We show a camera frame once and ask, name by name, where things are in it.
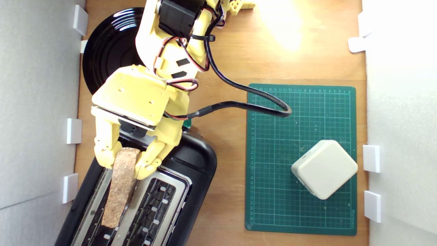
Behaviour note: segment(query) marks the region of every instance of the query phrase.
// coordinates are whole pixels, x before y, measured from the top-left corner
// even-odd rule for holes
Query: black plate
[[[119,11],[100,23],[88,39],[83,53],[85,83],[94,94],[120,67],[143,65],[135,47],[144,8]]]

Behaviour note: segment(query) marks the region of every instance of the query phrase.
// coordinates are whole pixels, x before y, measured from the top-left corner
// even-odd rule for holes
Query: yellow robotic arm
[[[162,27],[167,26],[160,21],[160,14],[169,8],[171,10],[174,2],[187,8],[190,8],[190,2],[201,2],[202,7],[189,35],[204,37],[213,19],[211,9],[214,10],[217,4],[221,4],[224,11],[232,9],[232,14],[242,7],[254,6],[243,0],[218,1],[147,1],[135,41],[146,67],[119,68],[92,97],[91,113],[96,118],[94,152],[101,166],[111,169],[121,149],[118,141],[120,120],[144,128],[147,135],[154,137],[147,150],[138,156],[135,165],[137,179],[144,179],[156,171],[162,160],[179,144],[184,119],[177,116],[187,115],[188,91],[197,87],[194,78],[198,71],[202,71],[199,64],[205,60],[204,41],[188,40],[183,33],[181,37],[163,31]]]

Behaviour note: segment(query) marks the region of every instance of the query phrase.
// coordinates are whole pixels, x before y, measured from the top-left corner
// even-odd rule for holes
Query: wire
[[[180,84],[190,82],[192,85],[190,87],[184,87]],[[166,81],[167,85],[173,86],[183,91],[194,91],[199,87],[199,81],[195,78],[176,78]]]
[[[179,41],[180,46],[185,50],[185,53],[187,54],[187,59],[193,65],[195,65],[200,72],[204,73],[204,72],[209,70],[209,60],[208,60],[208,58],[205,59],[205,67],[203,67],[188,52],[188,50],[187,50],[187,39],[186,38],[179,38],[178,41]]]
[[[205,36],[209,36],[211,34],[212,30],[214,29],[214,27],[216,27],[223,20],[223,18],[225,16],[223,6],[220,6],[218,11],[219,11],[220,17],[216,18],[209,25],[208,29],[206,30]],[[226,102],[219,102],[219,103],[216,103],[213,105],[206,106],[206,107],[199,109],[196,112],[190,113],[188,115],[177,116],[178,118],[191,119],[194,117],[201,117],[201,116],[207,115],[209,113],[212,113],[213,111],[216,111],[219,109],[226,109],[226,108],[239,108],[239,109],[245,109],[245,110],[252,110],[255,112],[265,113],[268,115],[273,115],[273,116],[278,116],[278,117],[288,117],[291,115],[290,106],[288,104],[286,104],[284,101],[280,100],[279,98],[277,98],[269,93],[266,93],[264,91],[260,91],[260,90],[242,85],[242,84],[238,84],[238,83],[228,79],[224,74],[222,74],[214,62],[214,59],[213,59],[212,53],[211,53],[211,47],[209,46],[209,42],[210,42],[209,39],[205,39],[205,52],[207,54],[207,60],[209,61],[212,69],[218,75],[219,78],[221,78],[225,83],[227,83],[227,84],[229,84],[237,89],[261,96],[261,97],[273,102],[274,104],[278,105],[283,110],[276,110],[276,109],[263,107],[263,106],[255,105],[255,104],[244,103],[244,102],[226,101]]]
[[[188,120],[188,117],[179,117],[169,114],[167,111],[164,111],[164,116],[173,120]]]
[[[180,39],[180,38],[179,38],[179,37],[171,37],[171,38],[165,38],[165,39],[163,40],[163,44],[162,44],[162,46],[160,47],[160,49],[159,49],[159,51],[158,51],[158,53],[157,53],[157,55],[156,55],[156,57],[155,57],[155,60],[154,60],[154,62],[153,62],[153,73],[154,73],[155,75],[157,75],[157,74],[156,74],[155,64],[156,64],[158,58],[161,57],[161,55],[163,54],[163,51],[164,51],[164,49],[165,49],[165,46],[167,46],[167,44],[170,43],[171,41],[175,41],[175,40],[178,40],[178,39]]]

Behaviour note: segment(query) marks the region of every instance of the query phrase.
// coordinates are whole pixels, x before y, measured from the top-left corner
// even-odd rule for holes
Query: white box
[[[355,173],[358,165],[334,140],[321,140],[291,165],[291,171],[311,194],[328,199]]]

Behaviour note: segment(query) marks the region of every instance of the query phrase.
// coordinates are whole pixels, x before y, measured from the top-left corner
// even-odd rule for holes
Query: black cable
[[[206,30],[205,36],[209,36],[211,34],[212,30],[214,29],[214,27],[216,27],[217,24],[222,22],[222,20],[224,18],[223,9],[220,7],[218,9],[218,11],[219,11],[220,17],[216,18],[209,25],[208,29]],[[276,110],[276,109],[263,107],[263,106],[255,105],[255,104],[244,103],[244,102],[226,101],[226,102],[219,102],[219,103],[216,103],[213,105],[209,105],[209,106],[206,106],[202,109],[197,110],[194,113],[190,113],[190,114],[187,114],[186,116],[178,116],[178,117],[180,117],[180,118],[187,117],[187,118],[191,119],[194,117],[201,117],[201,116],[207,115],[207,114],[212,113],[213,111],[216,111],[219,109],[226,109],[226,108],[239,108],[239,109],[251,110],[251,111],[255,111],[255,112],[260,112],[260,113],[265,113],[265,114],[269,114],[269,115],[273,115],[273,116],[278,116],[278,117],[288,117],[291,115],[290,106],[288,104],[286,104],[284,101],[280,100],[279,98],[277,98],[277,97],[275,97],[267,92],[260,91],[260,90],[242,85],[242,84],[238,84],[238,83],[228,79],[224,74],[222,74],[220,72],[220,70],[218,69],[217,65],[214,62],[214,59],[213,59],[212,53],[211,53],[211,47],[209,46],[209,39],[205,39],[204,44],[205,44],[205,52],[207,55],[207,59],[209,60],[209,64],[220,79],[222,79],[225,83],[229,84],[232,87],[246,91],[248,93],[252,93],[252,94],[261,96],[261,97],[273,102],[274,104],[278,105],[283,110]]]

